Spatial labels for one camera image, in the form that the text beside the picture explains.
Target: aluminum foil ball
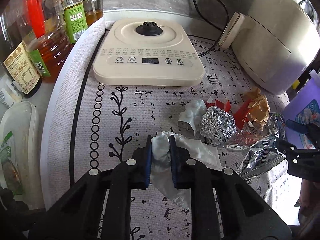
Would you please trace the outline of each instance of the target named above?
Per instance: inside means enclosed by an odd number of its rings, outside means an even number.
[[[211,106],[202,116],[200,134],[212,140],[212,144],[224,143],[237,132],[235,119],[217,106]]]

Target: white plastic bag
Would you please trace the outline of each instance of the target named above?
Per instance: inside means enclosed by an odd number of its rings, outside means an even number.
[[[190,157],[204,163],[208,168],[222,170],[216,147],[204,144],[199,140],[188,139],[181,134],[161,132],[151,140],[152,167],[151,183],[168,199],[182,208],[191,210],[190,189],[175,189],[171,175],[171,156],[169,136],[174,135],[177,147],[189,151]]]

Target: black power cord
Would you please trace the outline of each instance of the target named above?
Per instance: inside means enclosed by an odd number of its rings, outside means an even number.
[[[207,55],[209,52],[211,52],[211,51],[214,49],[214,47],[218,44],[219,40],[221,39],[224,31],[226,30],[226,28],[227,28],[227,26],[228,26],[228,22],[229,22],[228,10],[227,10],[227,8],[226,8],[226,6],[225,6],[225,4],[224,4],[223,2],[221,2],[220,0],[216,0],[216,1],[222,5],[222,7],[224,8],[224,10],[225,10],[225,12],[226,12],[226,16],[227,16],[226,24],[225,24],[225,27],[224,27],[223,30],[220,29],[220,28],[218,28],[218,27],[216,27],[213,23],[209,22],[206,18],[204,18],[204,17],[202,16],[202,14],[200,13],[200,11],[199,11],[199,8],[198,8],[198,6],[197,6],[197,4],[196,4],[196,0],[193,0],[193,3],[194,3],[194,5],[195,5],[195,8],[196,8],[198,14],[200,15],[200,17],[201,17],[202,19],[204,19],[206,22],[208,22],[210,25],[212,25],[213,27],[217,28],[218,30],[221,30],[221,35],[219,36],[219,38],[217,39],[217,41],[211,46],[211,48],[209,48],[209,49],[208,49],[207,51],[205,51],[204,53],[201,53],[201,54],[199,55],[199,57],[203,57],[203,56]]]
[[[192,1],[193,1],[193,4],[194,4],[194,6],[195,6],[195,8],[196,8],[196,11],[197,11],[197,13],[199,14],[199,16],[200,16],[205,22],[209,23],[211,26],[213,26],[213,27],[215,27],[216,29],[218,29],[219,31],[223,32],[223,30],[222,30],[220,27],[214,25],[212,22],[210,22],[207,18],[205,18],[205,17],[202,15],[202,13],[200,12],[200,10],[199,10],[199,8],[198,8],[198,5],[197,5],[196,0],[192,0]]]

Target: product label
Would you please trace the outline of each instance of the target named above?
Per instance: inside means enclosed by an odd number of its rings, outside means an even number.
[[[28,94],[39,81],[40,75],[31,63],[23,41],[7,57],[4,65],[25,94]]]
[[[18,172],[18,164],[14,151],[14,138],[10,131],[4,138],[0,148],[0,163],[2,176],[0,184],[3,188],[8,188],[14,195],[22,195],[23,188]]]
[[[38,72],[42,77],[50,77],[50,73],[47,69],[47,66],[42,60],[41,54],[39,49],[29,52],[29,57],[32,60],[33,64],[37,68]]]
[[[320,108],[318,102],[313,99],[299,114],[297,114],[295,121],[301,124],[314,123],[320,126]],[[312,142],[304,134],[299,134],[299,136],[305,149],[314,149]]]
[[[66,8],[64,17],[70,42],[75,43],[88,28],[82,2],[70,9]]]
[[[20,91],[15,87],[15,85],[9,80],[7,79],[5,81],[6,85],[10,88],[10,90],[12,91],[12,97],[18,102],[20,100],[22,100],[22,95],[20,94]]]
[[[20,91],[23,92],[22,87],[19,85],[19,83],[17,81],[12,81],[12,84],[14,84],[14,86]]]
[[[0,90],[0,102],[4,104],[6,108],[10,108],[16,103],[4,88],[1,88]]]

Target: black circle pattern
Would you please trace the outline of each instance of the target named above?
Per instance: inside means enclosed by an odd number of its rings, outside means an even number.
[[[104,90],[105,86],[104,84],[101,84],[99,82],[99,85],[97,87],[97,92],[96,95],[97,97],[95,98],[95,104],[94,104],[94,111],[92,112],[93,118],[92,118],[92,127],[91,127],[91,131],[92,134],[90,135],[90,139],[91,139],[91,143],[90,143],[90,167],[91,168],[98,168],[99,167],[99,161],[97,160],[99,157],[99,152],[97,151],[99,148],[99,130],[100,130],[100,126],[98,125],[100,123],[100,115],[101,115],[101,101],[103,100],[102,95],[103,95],[103,90]]]

